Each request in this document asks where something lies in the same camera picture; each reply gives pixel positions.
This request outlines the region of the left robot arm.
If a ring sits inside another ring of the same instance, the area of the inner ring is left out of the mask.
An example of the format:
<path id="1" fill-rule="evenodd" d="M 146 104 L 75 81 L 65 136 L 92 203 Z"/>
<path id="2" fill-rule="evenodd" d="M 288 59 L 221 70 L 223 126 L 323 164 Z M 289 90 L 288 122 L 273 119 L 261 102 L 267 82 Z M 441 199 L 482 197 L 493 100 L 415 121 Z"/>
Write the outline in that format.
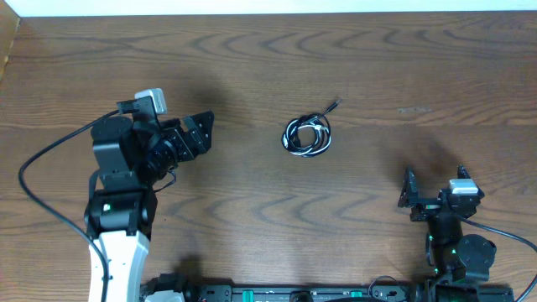
<path id="1" fill-rule="evenodd" d="M 84 220 L 91 239 L 91 301 L 137 301 L 156 214 L 155 184 L 211 148 L 215 116 L 155 124 L 107 117 L 91 129 L 98 170 Z"/>

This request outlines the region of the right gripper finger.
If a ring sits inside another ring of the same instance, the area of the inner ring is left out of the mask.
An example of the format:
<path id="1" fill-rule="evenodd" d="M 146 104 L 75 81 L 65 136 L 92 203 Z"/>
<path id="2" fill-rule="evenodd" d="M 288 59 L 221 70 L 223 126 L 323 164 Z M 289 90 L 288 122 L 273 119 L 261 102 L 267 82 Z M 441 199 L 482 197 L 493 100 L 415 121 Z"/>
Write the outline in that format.
<path id="1" fill-rule="evenodd" d="M 414 171 L 411 168 L 407 168 L 404 172 L 404 184 L 399 197 L 398 207 L 410 208 L 416 206 L 418 199 L 419 191 Z"/>
<path id="2" fill-rule="evenodd" d="M 465 168 L 465 166 L 463 164 L 460 164 L 457 167 L 457 178 L 458 179 L 472 179 L 472 177 L 469 175 L 469 172 L 467 171 L 467 169 Z M 477 185 L 477 187 L 479 189 L 479 192 L 478 192 L 477 196 L 479 198 L 483 198 L 485 196 L 485 193 L 481 190 L 481 188 L 478 185 Z"/>

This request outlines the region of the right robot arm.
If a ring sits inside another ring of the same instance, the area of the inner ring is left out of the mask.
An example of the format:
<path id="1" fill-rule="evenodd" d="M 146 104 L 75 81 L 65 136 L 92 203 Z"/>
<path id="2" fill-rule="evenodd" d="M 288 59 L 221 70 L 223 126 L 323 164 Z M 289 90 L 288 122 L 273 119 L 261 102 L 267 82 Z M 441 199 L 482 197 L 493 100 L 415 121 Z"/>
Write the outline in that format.
<path id="1" fill-rule="evenodd" d="M 461 223 L 477 213 L 483 191 L 461 165 L 457 177 L 436 197 L 422 197 L 412 169 L 404 172 L 399 208 L 410 208 L 413 222 L 425 222 L 425 255 L 435 276 L 415 287 L 413 301 L 478 301 L 496 254 L 493 242 L 464 234 Z"/>

